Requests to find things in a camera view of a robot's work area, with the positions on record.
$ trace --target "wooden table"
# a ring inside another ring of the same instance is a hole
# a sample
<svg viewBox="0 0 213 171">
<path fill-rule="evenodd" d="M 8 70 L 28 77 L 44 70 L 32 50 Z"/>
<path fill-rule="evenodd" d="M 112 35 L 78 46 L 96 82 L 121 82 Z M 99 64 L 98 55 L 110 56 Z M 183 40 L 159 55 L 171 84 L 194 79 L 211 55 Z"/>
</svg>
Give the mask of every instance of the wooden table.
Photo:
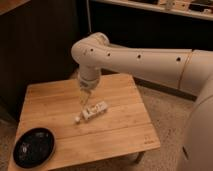
<svg viewBox="0 0 213 171">
<path fill-rule="evenodd" d="M 160 147 L 132 77 L 125 74 L 102 76 L 88 104 L 104 100 L 109 105 L 107 113 L 88 123 L 76 125 L 74 117 L 81 112 L 79 92 L 76 80 L 28 87 L 16 140 L 34 127 L 50 129 L 56 139 L 53 156 L 33 171 L 62 168 Z M 15 165 L 11 157 L 8 170 L 22 169 Z"/>
</svg>

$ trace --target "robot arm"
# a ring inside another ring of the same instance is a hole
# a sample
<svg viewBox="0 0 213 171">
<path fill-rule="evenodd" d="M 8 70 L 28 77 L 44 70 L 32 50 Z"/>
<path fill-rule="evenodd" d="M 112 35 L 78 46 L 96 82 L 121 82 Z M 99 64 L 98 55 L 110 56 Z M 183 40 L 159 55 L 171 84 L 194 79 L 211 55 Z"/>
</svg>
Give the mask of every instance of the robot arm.
<svg viewBox="0 0 213 171">
<path fill-rule="evenodd" d="M 105 68 L 199 95 L 186 124 L 178 171 L 213 170 L 213 52 L 111 47 L 96 33 L 74 44 L 72 56 L 80 64 L 83 89 L 95 88 Z"/>
<path fill-rule="evenodd" d="M 95 88 L 105 68 L 192 95 L 200 92 L 213 62 L 213 52 L 208 51 L 112 47 L 102 33 L 74 44 L 72 56 L 80 64 L 78 80 L 83 89 Z"/>
</svg>

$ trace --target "small object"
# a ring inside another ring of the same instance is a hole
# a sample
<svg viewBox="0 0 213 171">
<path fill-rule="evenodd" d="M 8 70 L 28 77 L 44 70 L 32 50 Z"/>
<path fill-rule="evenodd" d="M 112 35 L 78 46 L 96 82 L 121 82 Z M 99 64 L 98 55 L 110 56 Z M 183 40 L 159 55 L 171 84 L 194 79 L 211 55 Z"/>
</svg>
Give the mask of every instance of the small object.
<svg viewBox="0 0 213 171">
<path fill-rule="evenodd" d="M 80 121 L 81 121 L 81 118 L 80 118 L 79 116 L 76 116 L 76 117 L 75 117 L 75 123 L 76 123 L 76 124 L 79 124 Z"/>
<path fill-rule="evenodd" d="M 34 128 L 17 141 L 13 158 L 22 168 L 33 168 L 45 162 L 54 150 L 54 136 L 46 128 Z"/>
<path fill-rule="evenodd" d="M 203 10 L 203 13 L 211 14 L 211 13 L 212 13 L 212 10 L 211 10 L 211 9 L 206 8 L 206 9 L 204 9 L 204 10 Z"/>
<path fill-rule="evenodd" d="M 97 103 L 95 106 L 87 107 L 82 111 L 83 118 L 88 121 L 89 119 L 100 115 L 107 111 L 108 105 L 106 102 L 102 101 L 100 103 Z"/>
</svg>

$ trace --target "wall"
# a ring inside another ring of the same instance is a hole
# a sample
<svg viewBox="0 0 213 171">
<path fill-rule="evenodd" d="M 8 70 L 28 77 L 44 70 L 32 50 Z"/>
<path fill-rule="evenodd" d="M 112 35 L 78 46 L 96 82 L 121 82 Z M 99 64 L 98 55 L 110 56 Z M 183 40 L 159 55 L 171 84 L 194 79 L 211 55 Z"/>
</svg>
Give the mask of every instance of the wall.
<svg viewBox="0 0 213 171">
<path fill-rule="evenodd" d="M 79 39 L 73 0 L 31 0 L 0 16 L 0 102 L 18 120 L 26 86 L 67 79 Z"/>
</svg>

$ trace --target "black plate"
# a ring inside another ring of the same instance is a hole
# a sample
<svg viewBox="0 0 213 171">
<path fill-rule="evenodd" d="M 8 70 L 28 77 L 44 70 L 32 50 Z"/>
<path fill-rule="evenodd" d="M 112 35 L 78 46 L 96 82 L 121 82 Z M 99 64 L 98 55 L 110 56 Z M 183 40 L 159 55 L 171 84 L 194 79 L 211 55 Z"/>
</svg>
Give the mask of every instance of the black plate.
<svg viewBox="0 0 213 171">
<path fill-rule="evenodd" d="M 13 158 L 22 168 L 33 168 L 49 158 L 54 149 L 54 136 L 46 128 L 31 129 L 17 141 Z"/>
</svg>

